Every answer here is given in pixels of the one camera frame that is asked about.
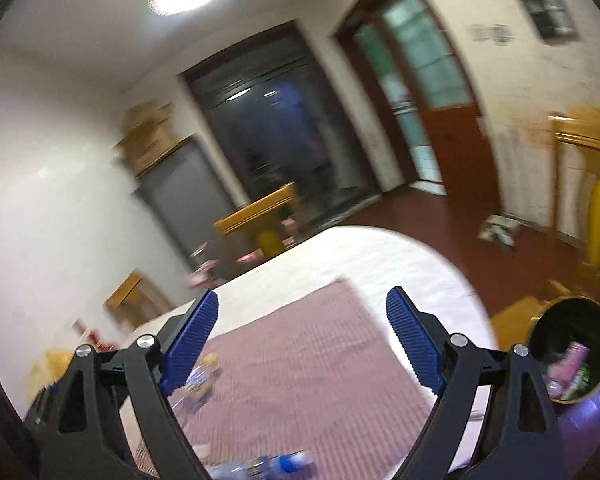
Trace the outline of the small wooden chair left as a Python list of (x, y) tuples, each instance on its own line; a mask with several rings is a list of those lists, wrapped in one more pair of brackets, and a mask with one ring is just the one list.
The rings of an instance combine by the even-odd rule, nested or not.
[(105, 307), (127, 330), (136, 330), (175, 308), (175, 304), (149, 278), (134, 270), (109, 296)]

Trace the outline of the red white striped cloth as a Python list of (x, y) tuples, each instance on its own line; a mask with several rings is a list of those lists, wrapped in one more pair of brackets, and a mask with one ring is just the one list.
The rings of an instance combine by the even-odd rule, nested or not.
[(309, 479), (385, 479), (429, 400), (346, 281), (208, 341), (219, 376), (176, 394), (178, 424), (207, 466), (306, 451)]

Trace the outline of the grey cabinet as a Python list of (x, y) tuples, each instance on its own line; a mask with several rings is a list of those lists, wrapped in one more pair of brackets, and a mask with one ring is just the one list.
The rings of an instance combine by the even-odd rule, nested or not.
[(137, 178), (137, 195), (192, 269), (221, 257), (214, 224), (237, 210), (196, 136), (188, 136)]

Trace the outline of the dustpan on floor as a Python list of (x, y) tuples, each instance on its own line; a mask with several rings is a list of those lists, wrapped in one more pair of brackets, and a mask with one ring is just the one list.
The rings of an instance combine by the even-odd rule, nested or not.
[(491, 214), (484, 220), (478, 239), (501, 247), (514, 248), (520, 227), (521, 223), (515, 219)]

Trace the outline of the pink purple wrapper trash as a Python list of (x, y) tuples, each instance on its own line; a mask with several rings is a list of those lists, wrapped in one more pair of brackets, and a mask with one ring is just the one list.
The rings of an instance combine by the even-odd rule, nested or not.
[(573, 341), (562, 358), (547, 367), (545, 385), (554, 400), (572, 400), (588, 383), (588, 347)]

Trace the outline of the cardboard boxes on cabinet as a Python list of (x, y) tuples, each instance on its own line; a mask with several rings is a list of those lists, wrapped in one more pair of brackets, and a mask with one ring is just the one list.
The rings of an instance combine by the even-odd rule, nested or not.
[(128, 108), (122, 119), (122, 151), (125, 166), (138, 177), (178, 144), (171, 125), (173, 106), (146, 101)]

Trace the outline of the yellow snack bag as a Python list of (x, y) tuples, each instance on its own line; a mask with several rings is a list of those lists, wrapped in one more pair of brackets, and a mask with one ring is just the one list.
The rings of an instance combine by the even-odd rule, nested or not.
[(50, 349), (44, 352), (42, 358), (31, 367), (27, 377), (26, 393), (30, 403), (43, 388), (64, 376), (72, 357), (73, 352), (70, 350)]

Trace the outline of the yellow wooden chair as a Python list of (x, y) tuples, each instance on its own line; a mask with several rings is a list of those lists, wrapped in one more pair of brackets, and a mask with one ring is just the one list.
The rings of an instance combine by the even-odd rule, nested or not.
[(579, 278), (600, 283), (600, 117), (571, 117), (552, 113), (548, 125), (553, 141), (554, 177), (550, 236), (558, 239), (562, 216), (562, 155), (571, 146), (582, 157), (583, 169), (576, 194), (576, 216), (582, 243)]
[(297, 245), (306, 234), (306, 220), (294, 182), (214, 222), (214, 230), (230, 249), (230, 237), (242, 233), (257, 246), (237, 261), (268, 261)]

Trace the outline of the red sauce bottle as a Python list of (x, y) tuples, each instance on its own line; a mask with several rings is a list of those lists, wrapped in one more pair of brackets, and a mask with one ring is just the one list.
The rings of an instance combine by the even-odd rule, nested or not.
[(104, 341), (98, 330), (89, 328), (80, 318), (77, 318), (73, 324), (72, 329), (79, 336), (80, 341), (84, 344), (90, 344), (98, 352), (109, 352), (117, 350), (117, 346), (111, 342)]

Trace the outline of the wall intercom panel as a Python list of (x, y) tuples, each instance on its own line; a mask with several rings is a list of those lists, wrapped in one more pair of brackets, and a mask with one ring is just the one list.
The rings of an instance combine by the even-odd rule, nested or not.
[(579, 39), (565, 0), (520, 0), (520, 3), (546, 44), (564, 44)]

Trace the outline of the yellow wooden chair far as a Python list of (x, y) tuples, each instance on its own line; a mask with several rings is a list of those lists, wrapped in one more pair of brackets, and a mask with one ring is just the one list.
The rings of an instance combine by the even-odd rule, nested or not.
[(230, 237), (242, 233), (257, 246), (237, 261), (268, 261), (297, 245), (306, 234), (306, 220), (294, 182), (214, 222), (214, 230), (230, 249)]

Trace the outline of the dark balcony sliding door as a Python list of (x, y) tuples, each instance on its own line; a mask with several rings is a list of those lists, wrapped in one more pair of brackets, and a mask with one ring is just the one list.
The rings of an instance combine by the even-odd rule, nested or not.
[(250, 200), (291, 183), (318, 228), (379, 196), (355, 128), (295, 22), (232, 44), (181, 78)]

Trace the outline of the red wooden glass door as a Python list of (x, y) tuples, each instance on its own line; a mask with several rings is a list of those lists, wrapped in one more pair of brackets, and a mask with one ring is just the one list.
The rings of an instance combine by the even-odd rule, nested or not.
[(462, 59), (427, 0), (356, 0), (334, 32), (385, 129), (406, 182), (419, 133), (446, 196), (503, 210), (498, 168)]

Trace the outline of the yellow cap plastic bottle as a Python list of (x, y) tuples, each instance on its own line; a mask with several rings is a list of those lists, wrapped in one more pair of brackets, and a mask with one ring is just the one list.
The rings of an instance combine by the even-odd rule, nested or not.
[(192, 369), (183, 387), (173, 393), (174, 412), (196, 412), (210, 398), (213, 386), (221, 375), (218, 356), (209, 353)]

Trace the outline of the blue cap plastic bottle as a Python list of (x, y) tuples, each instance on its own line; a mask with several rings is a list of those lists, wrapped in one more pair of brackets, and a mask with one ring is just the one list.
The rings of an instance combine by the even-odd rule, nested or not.
[(283, 455), (262, 455), (244, 462), (238, 460), (209, 466), (207, 472), (212, 479), (275, 480), (309, 479), (313, 476), (314, 469), (312, 454), (301, 450)]

